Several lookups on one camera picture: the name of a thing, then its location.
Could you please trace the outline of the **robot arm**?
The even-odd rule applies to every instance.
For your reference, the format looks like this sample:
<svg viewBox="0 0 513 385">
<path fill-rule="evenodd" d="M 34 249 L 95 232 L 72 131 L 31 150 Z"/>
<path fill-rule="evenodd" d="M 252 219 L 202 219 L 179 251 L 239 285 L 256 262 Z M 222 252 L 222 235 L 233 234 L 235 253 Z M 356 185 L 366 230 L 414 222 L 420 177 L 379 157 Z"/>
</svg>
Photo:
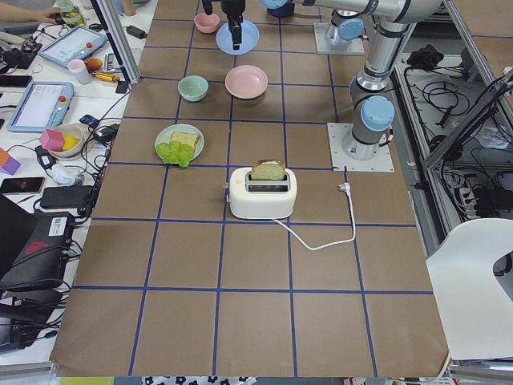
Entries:
<svg viewBox="0 0 513 385">
<path fill-rule="evenodd" d="M 394 120 L 395 108 L 385 96 L 385 89 L 407 35 L 407 25 L 379 18 L 365 66 L 350 84 L 355 123 L 345 134 L 342 147 L 355 160 L 374 157 L 380 139 Z"/>
</svg>

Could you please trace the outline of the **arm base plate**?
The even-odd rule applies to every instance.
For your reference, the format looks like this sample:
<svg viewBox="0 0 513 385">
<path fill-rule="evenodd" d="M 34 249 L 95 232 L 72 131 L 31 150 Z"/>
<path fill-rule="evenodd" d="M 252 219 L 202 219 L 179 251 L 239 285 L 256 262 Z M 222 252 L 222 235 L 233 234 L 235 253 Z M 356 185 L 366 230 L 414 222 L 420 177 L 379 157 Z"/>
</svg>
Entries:
<svg viewBox="0 0 513 385">
<path fill-rule="evenodd" d="M 332 170 L 339 172 L 394 172 L 383 134 L 376 144 L 361 144 L 352 133 L 353 124 L 327 123 Z"/>
<path fill-rule="evenodd" d="M 315 23 L 313 28 L 318 54 L 364 55 L 364 24 L 361 19 L 346 20 L 339 26 Z"/>
</svg>

